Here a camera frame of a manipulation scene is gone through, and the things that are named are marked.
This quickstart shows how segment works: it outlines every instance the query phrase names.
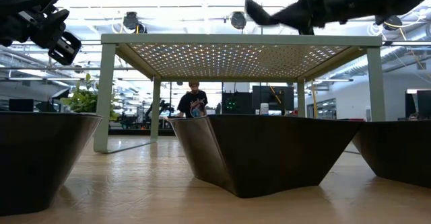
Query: wooden floor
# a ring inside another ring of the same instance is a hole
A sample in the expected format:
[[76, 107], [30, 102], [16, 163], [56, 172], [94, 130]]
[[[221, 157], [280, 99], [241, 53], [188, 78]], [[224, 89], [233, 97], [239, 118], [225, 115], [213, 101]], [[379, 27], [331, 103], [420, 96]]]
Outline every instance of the wooden floor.
[[421, 224], [431, 223], [431, 190], [377, 178], [360, 155], [344, 153], [320, 186], [240, 199], [194, 179], [178, 141], [163, 137], [112, 155], [90, 144], [53, 207], [0, 223]]

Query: graphic t-shirt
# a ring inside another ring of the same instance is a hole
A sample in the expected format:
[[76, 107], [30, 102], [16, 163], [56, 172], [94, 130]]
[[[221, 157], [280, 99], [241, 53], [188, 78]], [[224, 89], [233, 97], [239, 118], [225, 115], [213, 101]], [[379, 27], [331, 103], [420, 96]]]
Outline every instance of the graphic t-shirt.
[[208, 104], [207, 94], [199, 90], [197, 94], [187, 92], [178, 105], [178, 110], [185, 113], [187, 118], [204, 116], [205, 106]]

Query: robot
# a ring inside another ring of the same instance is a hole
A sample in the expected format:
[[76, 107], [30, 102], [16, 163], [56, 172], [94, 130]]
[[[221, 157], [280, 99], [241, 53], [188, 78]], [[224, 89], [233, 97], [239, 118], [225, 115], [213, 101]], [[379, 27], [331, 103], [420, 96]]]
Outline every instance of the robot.
[[31, 39], [62, 65], [70, 65], [81, 48], [81, 41], [66, 32], [66, 9], [59, 11], [58, 0], [0, 0], [0, 45]]
[[[14, 40], [31, 39], [48, 55], [70, 65], [81, 48], [81, 42], [66, 32], [66, 9], [59, 11], [58, 0], [0, 0], [0, 45], [10, 46]], [[296, 28], [299, 34], [313, 35], [314, 27], [326, 23], [347, 23], [348, 20], [374, 15], [376, 24], [383, 24], [394, 15], [403, 15], [424, 0], [298, 0], [269, 15], [252, 0], [246, 0], [246, 12], [261, 26], [284, 24]]]
[[301, 35], [313, 35], [314, 27], [326, 23], [347, 23], [348, 20], [374, 15], [377, 25], [392, 22], [424, 0], [298, 0], [274, 15], [269, 15], [253, 0], [246, 0], [246, 12], [261, 26], [283, 24], [298, 30]]

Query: black monitor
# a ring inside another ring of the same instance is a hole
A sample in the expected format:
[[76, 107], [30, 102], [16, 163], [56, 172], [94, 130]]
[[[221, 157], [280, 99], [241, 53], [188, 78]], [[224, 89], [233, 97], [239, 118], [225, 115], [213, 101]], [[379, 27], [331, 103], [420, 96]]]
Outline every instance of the black monitor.
[[33, 112], [33, 99], [9, 99], [9, 111], [14, 112]]
[[416, 104], [413, 94], [405, 94], [405, 117], [409, 118], [412, 114], [416, 113]]
[[[235, 106], [227, 107], [230, 102]], [[256, 110], [251, 107], [252, 93], [236, 92], [222, 94], [222, 114], [256, 114]]]
[[[274, 91], [280, 98], [281, 91], [284, 92], [284, 110], [295, 110], [295, 96], [294, 88], [288, 86], [273, 87]], [[270, 86], [253, 86], [252, 107], [253, 109], [260, 109], [261, 103], [268, 103], [270, 110], [281, 110], [277, 98], [271, 91]]]
[[418, 112], [420, 116], [431, 117], [431, 90], [418, 90]]

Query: dark bowl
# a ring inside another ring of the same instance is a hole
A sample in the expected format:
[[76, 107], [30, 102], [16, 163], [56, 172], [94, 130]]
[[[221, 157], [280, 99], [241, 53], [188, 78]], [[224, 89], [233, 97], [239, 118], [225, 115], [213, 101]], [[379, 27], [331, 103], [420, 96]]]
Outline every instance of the dark bowl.
[[195, 177], [241, 198], [319, 185], [361, 125], [255, 115], [170, 122]]
[[431, 120], [366, 122], [353, 143], [379, 177], [431, 188]]
[[101, 120], [0, 112], [0, 216], [48, 208]]

